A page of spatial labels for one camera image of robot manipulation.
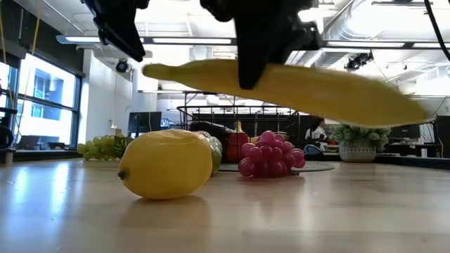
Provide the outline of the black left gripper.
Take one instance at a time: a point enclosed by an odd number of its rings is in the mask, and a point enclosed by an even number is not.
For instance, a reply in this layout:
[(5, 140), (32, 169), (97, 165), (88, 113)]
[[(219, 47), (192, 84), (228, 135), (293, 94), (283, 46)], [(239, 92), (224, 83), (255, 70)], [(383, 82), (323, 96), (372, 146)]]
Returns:
[(136, 11), (148, 7), (150, 0), (82, 0), (100, 28), (100, 40), (141, 62), (146, 52), (135, 25)]

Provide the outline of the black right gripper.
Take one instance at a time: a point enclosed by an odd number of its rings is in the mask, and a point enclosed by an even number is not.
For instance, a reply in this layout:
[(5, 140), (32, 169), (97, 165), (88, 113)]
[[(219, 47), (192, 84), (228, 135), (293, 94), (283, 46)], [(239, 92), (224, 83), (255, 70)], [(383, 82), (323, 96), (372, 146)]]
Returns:
[(254, 89), (267, 63), (280, 63), (280, 51), (313, 51), (323, 42), (316, 23), (298, 13), (318, 0), (200, 0), (219, 22), (234, 21), (241, 89)]

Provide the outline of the yellow banana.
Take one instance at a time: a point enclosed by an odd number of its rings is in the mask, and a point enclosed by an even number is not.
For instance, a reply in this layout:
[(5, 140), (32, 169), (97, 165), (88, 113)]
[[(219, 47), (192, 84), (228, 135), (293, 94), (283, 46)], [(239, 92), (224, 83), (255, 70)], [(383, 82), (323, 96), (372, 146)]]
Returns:
[[(237, 121), (236, 131), (238, 133), (243, 133), (242, 124), (241, 124), (240, 121)], [(253, 144), (256, 144), (259, 141), (259, 138), (260, 138), (260, 136), (249, 137), (249, 142), (253, 143)]]
[(417, 124), (431, 117), (420, 103), (389, 84), (340, 71), (269, 64), (251, 90), (239, 87), (236, 60), (199, 60), (180, 66), (153, 63), (145, 65), (142, 73), (192, 89), (270, 102), (362, 127)]

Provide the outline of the red bell pepper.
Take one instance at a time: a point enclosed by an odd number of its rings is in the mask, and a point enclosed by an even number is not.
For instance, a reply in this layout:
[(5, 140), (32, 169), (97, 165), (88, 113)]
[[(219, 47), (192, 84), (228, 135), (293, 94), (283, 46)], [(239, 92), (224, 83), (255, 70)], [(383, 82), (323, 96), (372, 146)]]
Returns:
[(226, 161), (228, 163), (239, 163), (243, 158), (242, 147), (249, 142), (246, 133), (232, 133), (228, 137), (228, 145), (226, 147)]

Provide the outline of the pink grape bunch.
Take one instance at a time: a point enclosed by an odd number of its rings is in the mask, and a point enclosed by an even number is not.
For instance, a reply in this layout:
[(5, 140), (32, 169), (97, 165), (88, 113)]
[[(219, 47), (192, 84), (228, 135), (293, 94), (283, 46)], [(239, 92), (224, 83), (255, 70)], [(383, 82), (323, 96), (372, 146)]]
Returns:
[(303, 151), (272, 131), (263, 132), (256, 144), (244, 144), (242, 151), (238, 171), (247, 178), (284, 177), (306, 165)]

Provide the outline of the green starfruit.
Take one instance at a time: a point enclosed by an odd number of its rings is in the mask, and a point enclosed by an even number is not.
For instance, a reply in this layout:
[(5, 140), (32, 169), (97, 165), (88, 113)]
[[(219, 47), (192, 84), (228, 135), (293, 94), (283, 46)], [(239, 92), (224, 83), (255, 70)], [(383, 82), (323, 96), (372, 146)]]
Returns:
[(214, 176), (218, 171), (221, 164), (222, 159), (222, 144), (218, 138), (210, 135), (206, 131), (199, 131), (210, 143), (210, 149), (212, 153), (212, 173), (211, 176)]

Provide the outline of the green grape bunch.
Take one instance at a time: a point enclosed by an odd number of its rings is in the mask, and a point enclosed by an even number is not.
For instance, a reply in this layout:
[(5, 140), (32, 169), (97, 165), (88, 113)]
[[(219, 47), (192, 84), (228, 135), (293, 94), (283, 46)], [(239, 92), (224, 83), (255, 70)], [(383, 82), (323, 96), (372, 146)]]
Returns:
[(86, 143), (77, 145), (77, 152), (85, 160), (120, 160), (133, 141), (132, 137), (119, 134), (118, 136), (97, 136)]

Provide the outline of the yellow lemon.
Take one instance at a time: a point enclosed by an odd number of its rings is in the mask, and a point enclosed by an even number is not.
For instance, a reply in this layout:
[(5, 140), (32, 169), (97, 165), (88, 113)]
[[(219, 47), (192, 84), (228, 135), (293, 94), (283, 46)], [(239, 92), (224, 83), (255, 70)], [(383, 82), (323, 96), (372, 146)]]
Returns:
[(195, 192), (213, 168), (210, 141), (180, 129), (152, 131), (134, 139), (120, 160), (117, 175), (132, 193), (168, 200)]

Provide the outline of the long ceiling light bar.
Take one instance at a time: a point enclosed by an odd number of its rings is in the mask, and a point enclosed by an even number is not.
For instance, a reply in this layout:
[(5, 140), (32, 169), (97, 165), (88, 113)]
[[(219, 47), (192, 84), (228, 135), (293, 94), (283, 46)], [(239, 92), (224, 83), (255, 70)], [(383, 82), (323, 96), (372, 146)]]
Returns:
[[(57, 35), (56, 39), (61, 44), (97, 44), (98, 37), (76, 37)], [(236, 38), (197, 38), (197, 37), (141, 37), (143, 44), (185, 44), (185, 45), (218, 45), (236, 46)], [(392, 49), (402, 48), (406, 50), (437, 50), (440, 45), (433, 41), (322, 41), (319, 43), (324, 48), (376, 48)]]

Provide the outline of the person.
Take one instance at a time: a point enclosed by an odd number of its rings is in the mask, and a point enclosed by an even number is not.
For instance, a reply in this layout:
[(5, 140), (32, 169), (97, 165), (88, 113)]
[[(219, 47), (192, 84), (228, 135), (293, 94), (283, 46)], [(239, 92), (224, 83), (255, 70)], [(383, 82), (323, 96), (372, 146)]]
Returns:
[(327, 146), (328, 137), (323, 126), (325, 119), (315, 117), (305, 134), (306, 144), (316, 146), (321, 152), (324, 152)]

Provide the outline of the large glass window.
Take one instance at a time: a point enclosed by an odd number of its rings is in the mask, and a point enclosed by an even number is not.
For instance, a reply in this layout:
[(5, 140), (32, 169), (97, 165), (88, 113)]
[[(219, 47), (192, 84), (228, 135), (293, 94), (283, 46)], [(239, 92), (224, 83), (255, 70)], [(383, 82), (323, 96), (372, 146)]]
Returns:
[(0, 108), (17, 112), (7, 123), (16, 150), (72, 148), (77, 142), (81, 79), (30, 53), (0, 56)]

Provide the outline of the blue chair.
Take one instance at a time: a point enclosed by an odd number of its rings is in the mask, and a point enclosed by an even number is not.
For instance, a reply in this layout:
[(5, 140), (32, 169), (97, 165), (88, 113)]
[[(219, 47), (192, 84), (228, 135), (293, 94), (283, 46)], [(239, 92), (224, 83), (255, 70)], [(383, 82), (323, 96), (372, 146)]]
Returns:
[(305, 156), (320, 156), (323, 154), (320, 147), (317, 147), (313, 144), (307, 144), (303, 148), (303, 152)]

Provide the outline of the green potted plant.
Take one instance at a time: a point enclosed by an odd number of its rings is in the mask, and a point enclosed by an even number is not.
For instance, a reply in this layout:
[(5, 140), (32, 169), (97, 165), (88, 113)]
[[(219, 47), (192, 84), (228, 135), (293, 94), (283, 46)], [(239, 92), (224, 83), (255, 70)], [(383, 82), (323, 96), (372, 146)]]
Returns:
[(368, 163), (388, 143), (390, 128), (363, 128), (350, 124), (332, 127), (330, 138), (339, 145), (338, 152), (344, 162)]

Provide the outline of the silver ventilation duct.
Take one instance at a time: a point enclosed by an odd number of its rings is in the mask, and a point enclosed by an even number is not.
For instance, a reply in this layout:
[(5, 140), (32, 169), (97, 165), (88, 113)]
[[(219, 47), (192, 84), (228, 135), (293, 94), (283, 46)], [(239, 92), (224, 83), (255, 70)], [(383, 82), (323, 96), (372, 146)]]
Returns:
[[(328, 41), (372, 40), (376, 32), (376, 28), (370, 24), (373, 1), (349, 0), (337, 17), (326, 25), (322, 38)], [(311, 66), (346, 71), (344, 66), (349, 57), (369, 51), (367, 48), (323, 48), (314, 54)]]

